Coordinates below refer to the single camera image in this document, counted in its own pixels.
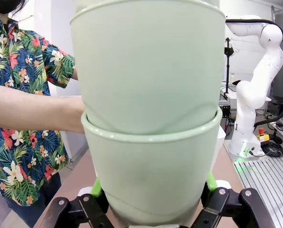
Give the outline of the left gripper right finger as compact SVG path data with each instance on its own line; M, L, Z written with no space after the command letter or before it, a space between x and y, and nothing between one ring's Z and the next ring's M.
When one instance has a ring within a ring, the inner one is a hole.
M201 195L203 209L193 222L193 228L216 228L222 217L232 218L239 228L274 228L272 217L260 194L254 188L239 193L218 187L210 173Z

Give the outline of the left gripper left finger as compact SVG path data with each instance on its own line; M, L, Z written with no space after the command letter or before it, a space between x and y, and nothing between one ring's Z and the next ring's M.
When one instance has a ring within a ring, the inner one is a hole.
M113 228L107 217L109 202L96 179L90 193L77 196L69 201L64 197L55 198L45 214L41 228L78 228L88 224L91 228Z

